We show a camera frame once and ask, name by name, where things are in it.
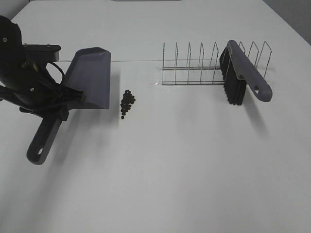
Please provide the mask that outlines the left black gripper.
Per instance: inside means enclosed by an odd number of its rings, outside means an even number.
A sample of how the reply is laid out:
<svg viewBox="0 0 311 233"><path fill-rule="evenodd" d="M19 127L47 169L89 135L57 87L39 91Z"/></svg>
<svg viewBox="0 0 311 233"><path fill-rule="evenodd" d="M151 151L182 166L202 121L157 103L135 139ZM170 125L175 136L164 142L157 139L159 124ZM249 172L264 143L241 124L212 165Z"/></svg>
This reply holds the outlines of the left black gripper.
<svg viewBox="0 0 311 233"><path fill-rule="evenodd" d="M64 85L65 73L55 61L0 62L0 100L19 106L21 112L39 117L69 117L69 105L84 103L83 91Z"/></svg>

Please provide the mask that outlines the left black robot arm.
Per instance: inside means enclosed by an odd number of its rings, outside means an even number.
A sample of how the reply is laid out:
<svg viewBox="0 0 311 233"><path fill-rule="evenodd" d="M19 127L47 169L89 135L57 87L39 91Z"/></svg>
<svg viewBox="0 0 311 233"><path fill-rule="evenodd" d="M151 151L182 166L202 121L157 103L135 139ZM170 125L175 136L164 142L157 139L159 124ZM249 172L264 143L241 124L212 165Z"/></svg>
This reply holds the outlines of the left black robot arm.
<svg viewBox="0 0 311 233"><path fill-rule="evenodd" d="M20 107L20 111L41 118L68 119L69 104L83 102L82 91L57 83L47 70L54 66L65 79L59 61L59 45L22 42L19 25L0 17L0 99Z"/></svg>

